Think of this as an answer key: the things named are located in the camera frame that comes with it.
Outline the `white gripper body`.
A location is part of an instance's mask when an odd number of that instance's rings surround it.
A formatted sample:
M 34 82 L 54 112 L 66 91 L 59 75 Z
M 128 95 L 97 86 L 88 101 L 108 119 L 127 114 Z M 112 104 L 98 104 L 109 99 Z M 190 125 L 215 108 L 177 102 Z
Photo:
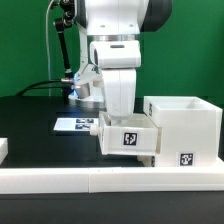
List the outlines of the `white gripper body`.
M 136 70 L 102 70 L 106 110 L 114 120 L 128 119 L 134 111 Z

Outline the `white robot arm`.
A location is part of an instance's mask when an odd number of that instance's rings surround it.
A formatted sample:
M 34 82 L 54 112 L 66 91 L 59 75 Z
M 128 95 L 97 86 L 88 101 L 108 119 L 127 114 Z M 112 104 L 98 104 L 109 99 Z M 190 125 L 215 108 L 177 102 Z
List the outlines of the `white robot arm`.
M 132 116 L 139 36 L 169 19 L 172 0 L 75 0 L 80 68 L 74 74 L 82 101 L 102 103 L 115 120 Z

